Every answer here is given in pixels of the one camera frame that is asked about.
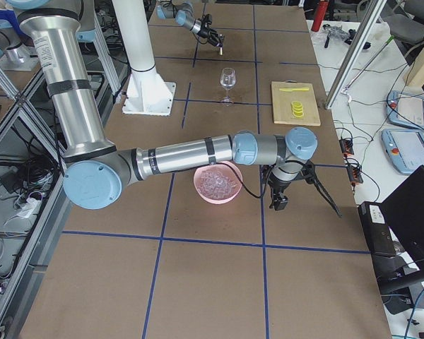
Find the cutting board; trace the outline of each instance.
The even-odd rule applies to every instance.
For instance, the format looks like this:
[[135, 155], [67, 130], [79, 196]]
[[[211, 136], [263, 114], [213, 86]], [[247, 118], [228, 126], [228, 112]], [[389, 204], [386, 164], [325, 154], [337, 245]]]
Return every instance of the cutting board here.
[[[310, 90], [283, 92], [280, 88], [309, 88]], [[319, 111], [312, 84], [272, 81], [271, 97], [273, 102], [273, 122], [275, 124], [320, 126]], [[303, 104], [303, 117], [294, 117], [291, 107], [292, 101], [300, 101]]]

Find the wooden table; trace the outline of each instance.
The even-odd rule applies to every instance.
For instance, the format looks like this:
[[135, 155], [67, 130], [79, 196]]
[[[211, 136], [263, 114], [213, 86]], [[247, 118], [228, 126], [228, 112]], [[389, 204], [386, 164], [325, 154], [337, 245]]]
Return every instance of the wooden table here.
[[[226, 35], [225, 53], [174, 21], [152, 18], [158, 72], [175, 81], [169, 117], [123, 115], [106, 132], [119, 149], [154, 148], [273, 124], [271, 81], [314, 85], [325, 98], [303, 12], [282, 6], [200, 4]], [[235, 104], [222, 106], [220, 72], [233, 67]], [[311, 128], [317, 172], [343, 213], [314, 187], [286, 191], [284, 211], [242, 191], [211, 205], [193, 171], [150, 177], [113, 205], [74, 208], [30, 315], [26, 338], [390, 338], [330, 111]], [[240, 166], [259, 190], [259, 168]]]

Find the gray chair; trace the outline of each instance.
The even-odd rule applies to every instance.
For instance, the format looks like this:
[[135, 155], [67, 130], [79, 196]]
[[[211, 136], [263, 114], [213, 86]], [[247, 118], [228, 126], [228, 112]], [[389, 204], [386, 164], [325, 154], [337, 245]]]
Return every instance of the gray chair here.
[[404, 11], [407, 15], [394, 14], [384, 18], [383, 21], [388, 23], [391, 35], [412, 46], [404, 54], [406, 57], [411, 51], [424, 44], [424, 0], [405, 0]]

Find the pink bowl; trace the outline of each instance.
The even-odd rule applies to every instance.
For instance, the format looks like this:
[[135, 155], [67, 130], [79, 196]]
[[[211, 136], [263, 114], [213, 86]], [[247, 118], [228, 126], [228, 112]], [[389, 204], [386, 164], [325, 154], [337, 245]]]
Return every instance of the pink bowl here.
[[[228, 161], [223, 162], [230, 165], [237, 172], [240, 180], [242, 180], [242, 173], [237, 166]], [[223, 183], [212, 186], [216, 181]], [[193, 176], [193, 183], [202, 199], [216, 205], [233, 200], [242, 188], [242, 184], [237, 180], [234, 172], [228, 166], [221, 164], [198, 168]]]

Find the black monitor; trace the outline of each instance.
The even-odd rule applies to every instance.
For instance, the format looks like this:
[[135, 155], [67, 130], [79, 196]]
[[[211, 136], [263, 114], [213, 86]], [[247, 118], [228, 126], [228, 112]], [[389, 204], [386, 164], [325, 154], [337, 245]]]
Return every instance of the black monitor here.
[[385, 222], [419, 269], [379, 281], [382, 294], [424, 281], [424, 166], [420, 166], [380, 204]]

